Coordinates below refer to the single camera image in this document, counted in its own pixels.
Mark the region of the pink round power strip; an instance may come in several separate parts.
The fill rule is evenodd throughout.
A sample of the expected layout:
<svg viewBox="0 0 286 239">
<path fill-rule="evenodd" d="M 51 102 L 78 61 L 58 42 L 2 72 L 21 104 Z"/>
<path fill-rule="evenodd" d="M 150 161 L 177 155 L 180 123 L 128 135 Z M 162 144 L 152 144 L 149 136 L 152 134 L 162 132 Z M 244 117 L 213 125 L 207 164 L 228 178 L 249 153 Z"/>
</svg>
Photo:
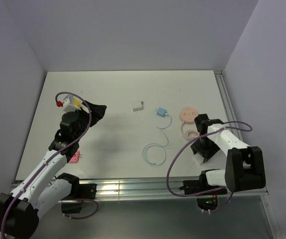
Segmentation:
<svg viewBox="0 0 286 239">
<path fill-rule="evenodd" d="M 184 107 L 179 112 L 179 118 L 184 124 L 193 124 L 198 116 L 198 111 L 193 107 Z"/>
</svg>

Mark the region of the blue charger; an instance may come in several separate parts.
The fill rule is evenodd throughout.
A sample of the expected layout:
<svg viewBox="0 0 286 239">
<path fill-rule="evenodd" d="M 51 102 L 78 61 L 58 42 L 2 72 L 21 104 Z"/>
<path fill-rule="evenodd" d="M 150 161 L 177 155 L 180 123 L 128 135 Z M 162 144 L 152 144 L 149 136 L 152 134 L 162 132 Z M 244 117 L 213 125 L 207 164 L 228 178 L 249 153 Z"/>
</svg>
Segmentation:
<svg viewBox="0 0 286 239">
<path fill-rule="evenodd" d="M 168 113 L 166 109 L 159 107 L 156 109 L 156 115 L 164 118 L 165 116 L 168 115 Z"/>
</svg>

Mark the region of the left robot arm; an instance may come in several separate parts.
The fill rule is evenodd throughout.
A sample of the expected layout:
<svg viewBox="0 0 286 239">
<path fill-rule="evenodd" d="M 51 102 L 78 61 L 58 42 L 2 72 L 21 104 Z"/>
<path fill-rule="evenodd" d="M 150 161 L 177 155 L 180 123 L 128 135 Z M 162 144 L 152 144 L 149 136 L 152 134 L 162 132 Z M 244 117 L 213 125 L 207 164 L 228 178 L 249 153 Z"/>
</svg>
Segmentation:
<svg viewBox="0 0 286 239">
<path fill-rule="evenodd" d="M 83 107 L 57 102 L 64 114 L 48 151 L 29 174 L 11 192 L 0 193 L 0 233 L 29 239 L 41 218 L 60 200 L 80 200 L 81 185 L 77 176 L 57 173 L 65 167 L 79 149 L 79 141 L 99 120 L 107 107 L 84 101 Z"/>
</svg>

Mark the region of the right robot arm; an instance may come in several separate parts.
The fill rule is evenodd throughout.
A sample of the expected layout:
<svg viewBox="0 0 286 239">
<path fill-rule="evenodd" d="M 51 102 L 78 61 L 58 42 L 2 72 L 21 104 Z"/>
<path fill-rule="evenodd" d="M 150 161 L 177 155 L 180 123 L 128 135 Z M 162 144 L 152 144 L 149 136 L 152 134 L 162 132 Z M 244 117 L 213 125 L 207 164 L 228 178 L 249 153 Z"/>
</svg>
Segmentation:
<svg viewBox="0 0 286 239">
<path fill-rule="evenodd" d="M 208 162 L 218 151 L 226 155 L 225 169 L 209 169 L 201 172 L 199 189 L 210 194 L 215 188 L 224 187 L 230 192 L 262 189 L 266 177 L 262 150 L 249 146 L 237 138 L 219 119 L 209 119 L 200 114 L 194 119 L 200 139 L 191 145 L 194 155 Z"/>
</svg>

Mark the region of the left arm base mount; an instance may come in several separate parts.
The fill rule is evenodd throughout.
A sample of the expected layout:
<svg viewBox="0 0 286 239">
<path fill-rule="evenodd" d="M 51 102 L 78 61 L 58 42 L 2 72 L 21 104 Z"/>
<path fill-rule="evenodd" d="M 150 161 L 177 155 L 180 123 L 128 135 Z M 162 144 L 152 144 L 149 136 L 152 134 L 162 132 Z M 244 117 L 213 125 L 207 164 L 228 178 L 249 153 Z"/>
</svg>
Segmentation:
<svg viewBox="0 0 286 239">
<path fill-rule="evenodd" d="M 72 193 L 63 199 L 61 212 L 65 217 L 74 220 L 86 219 L 93 216 L 99 210 L 99 204 L 95 200 L 97 184 L 80 184 L 73 188 Z M 94 206 L 94 210 L 88 215 L 80 216 L 86 206 Z"/>
</svg>

